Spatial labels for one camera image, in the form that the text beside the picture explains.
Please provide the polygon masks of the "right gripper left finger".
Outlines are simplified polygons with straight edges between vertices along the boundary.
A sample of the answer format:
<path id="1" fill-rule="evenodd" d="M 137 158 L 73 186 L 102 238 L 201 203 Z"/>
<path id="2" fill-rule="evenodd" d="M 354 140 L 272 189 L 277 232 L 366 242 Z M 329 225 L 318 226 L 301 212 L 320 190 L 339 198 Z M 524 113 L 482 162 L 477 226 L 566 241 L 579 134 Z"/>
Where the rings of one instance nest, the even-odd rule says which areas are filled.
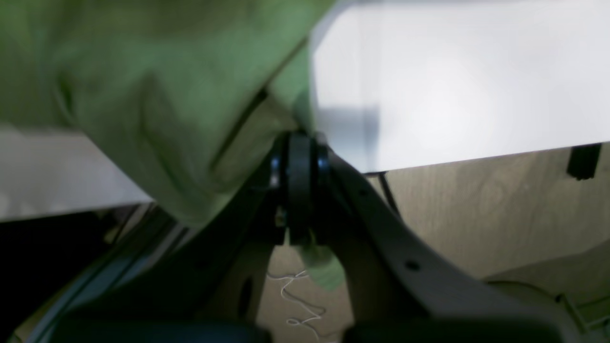
<path id="1" fill-rule="evenodd" d="M 156 209 L 48 310 L 31 343 L 269 343 L 255 325 L 283 241 L 289 135 L 281 134 L 222 212 L 195 232 Z"/>

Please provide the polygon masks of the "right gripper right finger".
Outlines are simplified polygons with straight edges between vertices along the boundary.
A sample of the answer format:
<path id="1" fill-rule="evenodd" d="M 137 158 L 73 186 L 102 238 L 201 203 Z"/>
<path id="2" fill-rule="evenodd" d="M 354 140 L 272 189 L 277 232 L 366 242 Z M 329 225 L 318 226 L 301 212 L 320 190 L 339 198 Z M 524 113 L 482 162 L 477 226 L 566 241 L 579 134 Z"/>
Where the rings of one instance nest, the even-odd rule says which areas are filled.
<path id="1" fill-rule="evenodd" d="M 321 136 L 288 135 L 292 245 L 327 246 L 354 312 L 345 343 L 570 343 L 555 313 L 475 280 L 414 234 Z"/>

